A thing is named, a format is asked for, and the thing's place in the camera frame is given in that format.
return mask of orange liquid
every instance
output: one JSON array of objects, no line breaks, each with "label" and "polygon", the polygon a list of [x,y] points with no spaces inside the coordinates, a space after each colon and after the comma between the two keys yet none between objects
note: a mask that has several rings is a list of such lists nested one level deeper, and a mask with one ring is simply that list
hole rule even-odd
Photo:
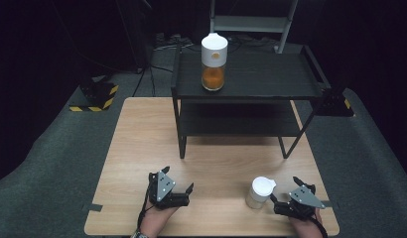
[{"label": "orange liquid", "polygon": [[224,67],[205,67],[203,86],[208,90],[218,90],[224,85]]}]

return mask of white cup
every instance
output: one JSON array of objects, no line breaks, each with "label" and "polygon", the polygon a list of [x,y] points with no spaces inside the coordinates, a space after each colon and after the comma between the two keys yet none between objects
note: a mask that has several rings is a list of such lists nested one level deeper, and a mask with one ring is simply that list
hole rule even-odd
[{"label": "white cup", "polygon": [[255,178],[246,196],[247,205],[253,209],[262,208],[276,185],[277,183],[273,179],[266,177]]}]

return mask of white lid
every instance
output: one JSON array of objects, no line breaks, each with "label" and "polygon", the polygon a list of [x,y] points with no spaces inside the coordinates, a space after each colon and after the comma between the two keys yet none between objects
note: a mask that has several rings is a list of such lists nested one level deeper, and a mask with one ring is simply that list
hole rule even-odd
[{"label": "white lid", "polygon": [[202,61],[210,67],[223,66],[227,60],[228,40],[217,33],[209,33],[202,40]]},{"label": "white lid", "polygon": [[252,183],[253,190],[260,196],[269,196],[276,185],[274,180],[265,177],[258,177]]},{"label": "white lid", "polygon": [[202,45],[208,50],[219,51],[228,46],[228,40],[217,33],[209,33],[203,38]]}]

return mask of wooden table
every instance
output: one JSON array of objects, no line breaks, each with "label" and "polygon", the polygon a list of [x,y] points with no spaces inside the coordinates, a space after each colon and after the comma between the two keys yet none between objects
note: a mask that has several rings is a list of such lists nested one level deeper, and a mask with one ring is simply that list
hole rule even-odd
[{"label": "wooden table", "polygon": [[[271,137],[190,137],[183,160],[178,146],[172,98],[126,99],[92,202],[102,209],[89,211],[85,233],[131,235],[148,174],[165,166],[177,183],[174,191],[184,192],[191,182],[195,188],[190,205],[172,216],[162,236],[294,235],[288,218],[275,214],[270,200],[261,209],[246,205],[250,185],[259,176],[277,182],[274,193],[281,201],[297,188],[292,176],[315,184],[317,197],[329,200],[306,136],[288,160]],[[337,235],[333,209],[321,210],[321,215],[329,235]]]}]

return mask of wrist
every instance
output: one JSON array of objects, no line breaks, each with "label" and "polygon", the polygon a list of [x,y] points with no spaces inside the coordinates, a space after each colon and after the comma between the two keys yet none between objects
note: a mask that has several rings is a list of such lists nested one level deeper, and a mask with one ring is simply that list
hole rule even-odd
[{"label": "wrist", "polygon": [[150,237],[142,233],[139,229],[136,229],[130,238],[150,238]]},{"label": "wrist", "polygon": [[157,238],[164,227],[164,225],[160,225],[161,221],[159,218],[160,216],[158,215],[154,215],[152,213],[147,214],[137,230],[147,238]]}]

